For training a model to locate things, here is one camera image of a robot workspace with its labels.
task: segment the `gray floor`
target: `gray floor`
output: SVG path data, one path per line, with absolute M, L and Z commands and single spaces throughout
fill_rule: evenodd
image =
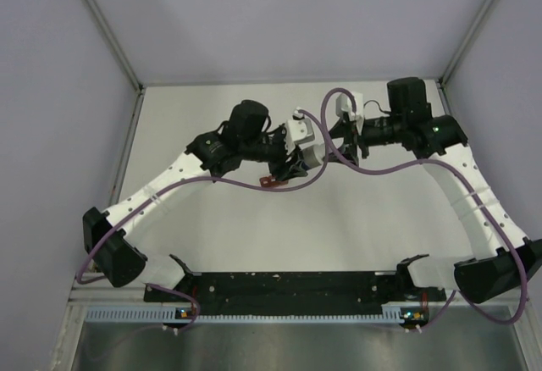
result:
M 201 325 L 175 337 L 138 324 L 86 324 L 73 370 L 503 370 L 527 369 L 511 327 L 452 308 L 433 328 L 404 334 L 365 325 Z

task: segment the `metal frame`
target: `metal frame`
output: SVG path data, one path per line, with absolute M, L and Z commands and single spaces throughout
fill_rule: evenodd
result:
M 126 141 L 120 156 L 119 165 L 116 171 L 113 188 L 109 198 L 110 203 L 115 203 L 119 200 L 120 190 L 124 181 L 126 167 L 130 158 L 130 151 L 136 134 L 137 122 L 141 113 L 142 102 L 144 99 L 144 85 L 141 83 L 130 65 L 130 61 L 123 51 L 118 39 L 113 33 L 107 19 L 103 15 L 96 0 L 82 0 L 85 4 L 90 16 L 95 22 L 96 27 L 102 35 L 105 44 L 109 51 L 117 61 L 126 78 L 132 85 L 137 99 L 135 101 L 134 110 L 130 121 L 130 127 L 126 136 Z M 470 24 L 465 36 L 454 54 L 450 62 L 447 64 L 442 76 L 437 79 L 437 88 L 444 110 L 447 114 L 452 114 L 450 101 L 446 95 L 445 88 L 447 83 L 455 74 L 461 61 L 467 55 L 472 44 L 478 37 L 480 31 L 484 28 L 485 22 L 495 8 L 499 0 L 484 0 L 482 6 L 476 13 L 472 23 Z M 92 277 L 94 274 L 86 274 L 85 277 Z M 64 315 L 62 329 L 60 330 L 58 341 L 52 355 L 51 369 L 55 371 L 71 369 L 75 359 L 75 351 L 79 342 L 80 333 L 83 323 L 85 322 L 88 307 L 95 306 L 122 306 L 122 307 L 142 307 L 143 305 L 143 285 L 129 285 L 125 288 L 114 289 L 106 280 L 98 281 L 91 285 L 74 284 L 69 296 L 68 305 Z M 505 296 L 500 296 L 498 300 L 487 302 L 482 306 L 508 306 L 511 313 L 515 311 L 514 303 L 517 301 L 517 292 L 512 291 Z M 179 303 L 144 303 L 145 307 L 182 307 Z M 439 303 L 431 303 L 431 306 L 439 306 Z M 464 307 L 467 303 L 460 297 L 457 297 L 451 304 L 453 307 Z M 519 322 L 514 324 L 514 329 L 517 333 L 519 348 L 522 350 L 529 370 L 542 371 L 542 329 L 536 313 L 528 303 L 525 314 Z

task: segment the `wall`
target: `wall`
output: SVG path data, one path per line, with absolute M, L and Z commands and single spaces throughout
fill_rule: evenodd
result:
M 145 83 L 437 77 L 483 0 L 97 0 Z
M 0 369 L 50 362 L 135 94 L 80 0 L 0 0 Z
M 500 0 L 448 87 L 459 118 L 504 207 L 542 236 L 542 0 Z M 530 284 L 542 314 L 542 274 Z

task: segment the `red object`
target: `red object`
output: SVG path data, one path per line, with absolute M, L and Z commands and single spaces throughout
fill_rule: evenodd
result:
M 260 178 L 260 186 L 261 187 L 279 187 L 284 186 L 288 184 L 288 180 L 276 180 L 274 176 L 263 176 Z

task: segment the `white tabletop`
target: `white tabletop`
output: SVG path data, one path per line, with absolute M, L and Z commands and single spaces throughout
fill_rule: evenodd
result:
M 435 83 L 426 85 L 433 114 L 442 114 Z M 388 108 L 384 81 L 147 88 L 121 198 L 162 172 L 195 136 L 215 130 L 241 100 L 265 104 L 275 127 L 296 106 L 318 116 L 325 93 L 337 86 Z M 330 125 L 334 108 L 331 102 Z M 377 115 L 376 106 L 367 105 L 366 116 Z M 372 148 L 361 164 L 379 169 L 413 158 L 392 145 Z M 257 185 L 265 175 L 266 164 L 243 163 L 227 177 Z M 211 185 L 156 223 L 146 245 L 181 257 L 196 271 L 389 270 L 420 253 L 471 253 L 456 215 L 423 168 L 369 177 L 338 164 L 292 193 Z

